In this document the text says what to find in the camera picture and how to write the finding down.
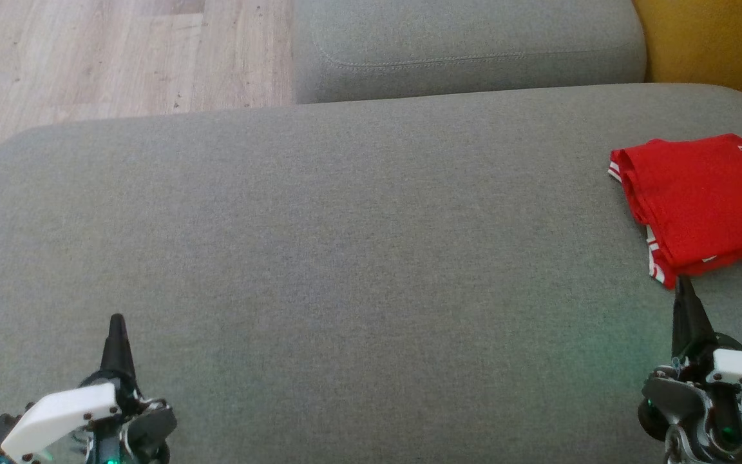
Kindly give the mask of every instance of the gray fabric upholstery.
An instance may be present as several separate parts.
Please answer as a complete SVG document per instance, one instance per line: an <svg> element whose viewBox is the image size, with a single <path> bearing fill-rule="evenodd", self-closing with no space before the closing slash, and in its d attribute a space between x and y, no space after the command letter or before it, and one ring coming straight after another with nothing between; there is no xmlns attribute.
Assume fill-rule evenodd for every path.
<svg viewBox="0 0 742 464"><path fill-rule="evenodd" d="M642 82L630 0L297 0L299 103Z"/></svg>
<svg viewBox="0 0 742 464"><path fill-rule="evenodd" d="M95 370L120 311L175 463L657 462L672 295L607 159L724 132L741 93L659 84L29 130L0 147L0 413ZM696 285L742 341L742 264Z"/></svg>

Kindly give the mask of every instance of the robotic arm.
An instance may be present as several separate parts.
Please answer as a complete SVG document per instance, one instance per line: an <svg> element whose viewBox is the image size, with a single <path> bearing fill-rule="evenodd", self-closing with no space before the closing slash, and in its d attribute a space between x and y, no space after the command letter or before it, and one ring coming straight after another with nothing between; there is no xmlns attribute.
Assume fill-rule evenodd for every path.
<svg viewBox="0 0 742 464"><path fill-rule="evenodd" d="M643 387L643 429L665 442L668 464L742 464L742 345L713 330L687 276L672 325L672 365Z"/></svg>
<svg viewBox="0 0 742 464"><path fill-rule="evenodd" d="M47 446L77 431L88 436L85 464L168 464L165 440L175 428L171 406L146 399L136 385L124 318L114 314L97 372L24 414L0 416L0 464L50 461Z"/></svg>

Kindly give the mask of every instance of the green led light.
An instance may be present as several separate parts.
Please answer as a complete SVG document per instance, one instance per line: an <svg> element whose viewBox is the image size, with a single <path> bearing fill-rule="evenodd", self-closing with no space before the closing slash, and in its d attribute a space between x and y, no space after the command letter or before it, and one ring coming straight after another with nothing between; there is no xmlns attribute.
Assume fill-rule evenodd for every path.
<svg viewBox="0 0 742 464"><path fill-rule="evenodd" d="M725 427L723 429L723 437L730 443L737 441L737 434L734 434L734 429L731 427Z"/></svg>

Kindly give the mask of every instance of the seam stitching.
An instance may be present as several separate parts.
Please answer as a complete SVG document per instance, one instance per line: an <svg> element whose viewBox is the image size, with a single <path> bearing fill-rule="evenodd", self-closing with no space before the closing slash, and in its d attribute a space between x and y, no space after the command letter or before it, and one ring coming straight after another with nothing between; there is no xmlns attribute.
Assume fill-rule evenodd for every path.
<svg viewBox="0 0 742 464"><path fill-rule="evenodd" d="M614 47L601 47L597 49L586 49L586 50L548 50L544 52L538 52L538 53L522 53L522 52L512 52L512 53L485 53L485 55L462 55L462 56L450 56L450 57L442 57L442 58L427 58L427 59L413 59L413 61L388 61L383 63L352 63L348 61L340 61L339 59L334 58L331 55L328 55L328 53L321 47L317 39L315 39L312 36L312 43L315 47L317 47L317 50L319 50L320 55L324 56L324 58L331 64L332 66L338 67L338 68L391 68L391 67L398 67L398 68L421 68L421 67L429 67L429 66L435 66L440 64L454 64L460 61L505 61L506 59L524 59L524 58L532 58L536 56L545 56L545 55L565 55L566 53L592 53L592 52L598 52L598 51L613 51L617 49L622 49L626 47L630 47L631 45L635 44L634 42L627 42L625 44L619 44L615 45Z"/></svg>

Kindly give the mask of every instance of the folded red shirt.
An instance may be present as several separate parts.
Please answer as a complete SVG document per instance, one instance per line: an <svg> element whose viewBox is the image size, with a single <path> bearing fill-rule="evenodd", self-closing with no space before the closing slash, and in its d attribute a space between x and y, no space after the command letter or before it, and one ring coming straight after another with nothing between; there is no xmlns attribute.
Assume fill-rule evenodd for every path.
<svg viewBox="0 0 742 464"><path fill-rule="evenodd" d="M612 152L609 173L647 226L650 273L673 288L742 259L742 138L647 144Z"/></svg>

